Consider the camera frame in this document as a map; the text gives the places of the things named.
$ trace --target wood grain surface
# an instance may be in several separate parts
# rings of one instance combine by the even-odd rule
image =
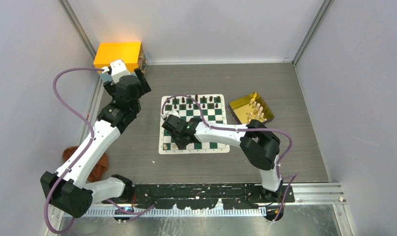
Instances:
[[[242,150],[220,154],[158,154],[161,97],[173,94],[221,93],[226,105],[257,91],[275,115],[267,126],[282,129],[294,146],[281,162],[283,176],[298,173],[297,182],[328,181],[306,104],[291,63],[155,65],[146,72],[152,92],[141,98],[141,112],[109,147],[108,178],[120,174],[134,183],[260,182]],[[111,97],[104,92],[100,107]],[[234,124],[231,115],[227,123]],[[281,151],[288,139],[281,139]]]

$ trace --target chessboard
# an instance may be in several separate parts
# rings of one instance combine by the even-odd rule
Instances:
[[[161,99],[161,106],[170,96],[164,96]],[[192,98],[197,97],[204,118],[213,123],[227,124],[225,98],[222,94],[204,94],[191,95]],[[189,121],[191,118],[200,118],[200,110],[197,105],[188,98],[177,97],[171,99],[165,104],[164,112],[175,110],[180,114],[181,119]],[[230,151],[230,146],[219,143],[199,143],[188,144],[184,149],[178,149],[174,140],[168,131],[164,130],[160,119],[160,139],[158,152],[160,154],[192,154],[192,153],[226,153]]]

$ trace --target gray wall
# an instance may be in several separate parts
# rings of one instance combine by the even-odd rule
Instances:
[[[0,235],[46,230],[39,178],[55,171],[82,128],[56,100],[52,81],[64,69],[91,63],[57,1],[0,1]],[[95,75],[64,76],[59,93],[86,113]]]
[[[323,0],[71,0],[94,47],[142,41],[149,62],[293,60]]]
[[[397,235],[397,0],[334,1],[297,65],[359,235]]]

